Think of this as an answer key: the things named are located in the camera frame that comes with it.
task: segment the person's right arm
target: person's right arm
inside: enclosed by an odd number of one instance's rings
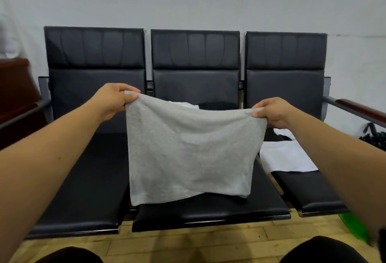
[[[344,134],[280,98],[254,114],[289,129],[304,151],[374,237],[386,227],[386,152]]]

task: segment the person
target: person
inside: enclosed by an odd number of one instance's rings
[[[135,93],[125,95],[124,90]],[[138,89],[127,84],[108,83],[84,105],[0,151],[0,263],[10,260],[35,225],[99,124],[123,111],[124,104],[137,99],[138,93]],[[330,127],[283,99],[266,99],[253,107],[262,108],[254,117],[267,118],[274,127],[292,131],[350,210],[379,239],[383,255],[386,153]],[[39,262],[80,258],[101,262],[90,251],[74,247],[59,250]],[[350,246],[326,237],[306,241],[282,259],[282,263],[295,261],[366,262]]]

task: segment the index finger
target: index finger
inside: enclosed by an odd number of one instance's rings
[[[255,104],[252,108],[257,109],[258,107],[266,107],[267,105],[272,103],[272,100],[273,100],[273,98],[272,99],[263,99],[262,101]]]
[[[134,86],[131,86],[129,84],[126,84],[126,83],[116,83],[118,88],[119,88],[119,91],[123,91],[123,90],[130,90],[130,91],[134,91],[134,92],[137,92],[137,93],[141,93],[141,90],[139,90],[138,88],[134,87]]]

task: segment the hand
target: hand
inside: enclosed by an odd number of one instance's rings
[[[258,107],[262,107],[263,109],[255,112],[252,116],[255,118],[267,118],[268,124],[279,129],[287,129],[291,116],[300,112],[300,110],[280,97],[264,99],[255,104],[252,108],[256,109]]]
[[[137,93],[126,95],[125,90]],[[85,105],[92,106],[100,114],[101,122],[111,119],[116,113],[125,111],[125,104],[138,98],[141,91],[124,83],[106,83]]]

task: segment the person's leg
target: person's leg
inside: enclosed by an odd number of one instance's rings
[[[368,263],[354,248],[329,237],[317,236],[300,244],[280,263]]]
[[[77,248],[77,247],[67,247],[60,249],[54,253],[51,253],[36,263],[103,263],[102,259],[99,256],[95,255],[93,252]]]

